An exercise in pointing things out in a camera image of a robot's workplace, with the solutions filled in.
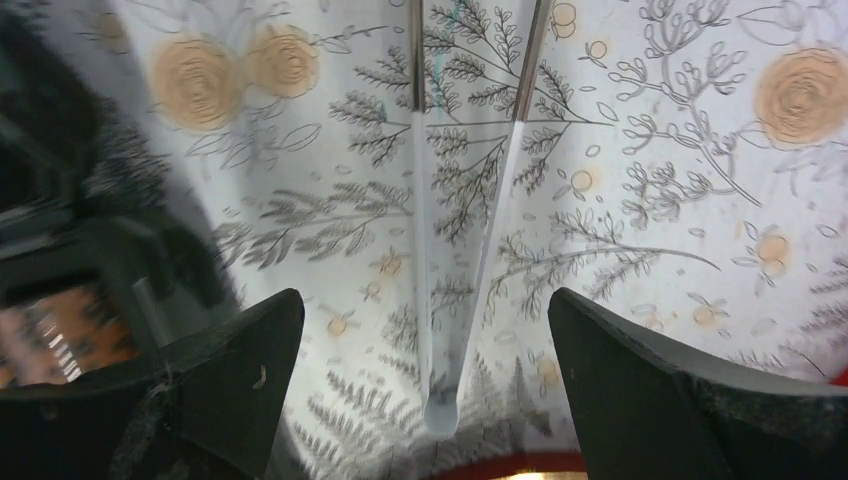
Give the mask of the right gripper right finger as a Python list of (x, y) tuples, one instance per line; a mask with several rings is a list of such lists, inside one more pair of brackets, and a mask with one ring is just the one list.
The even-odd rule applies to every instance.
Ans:
[(843, 479), (847, 391), (767, 373), (561, 288), (548, 319), (592, 479)]

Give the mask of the silver metal tongs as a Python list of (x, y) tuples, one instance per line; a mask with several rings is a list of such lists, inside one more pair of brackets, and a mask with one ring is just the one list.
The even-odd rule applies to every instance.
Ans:
[(427, 91), (445, 80), (449, 64), (426, 62), (425, 4), (409, 5), (418, 362), (422, 421), (438, 440), (459, 429), (551, 8), (534, 2), (522, 53), (509, 21), (501, 22), (498, 66), (517, 79), (501, 86), (505, 119), (462, 122), (449, 95)]

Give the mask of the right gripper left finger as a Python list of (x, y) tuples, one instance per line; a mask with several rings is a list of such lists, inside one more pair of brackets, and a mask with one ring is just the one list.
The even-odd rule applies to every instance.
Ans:
[(262, 477), (304, 320), (286, 289), (155, 353), (3, 391), (2, 477)]

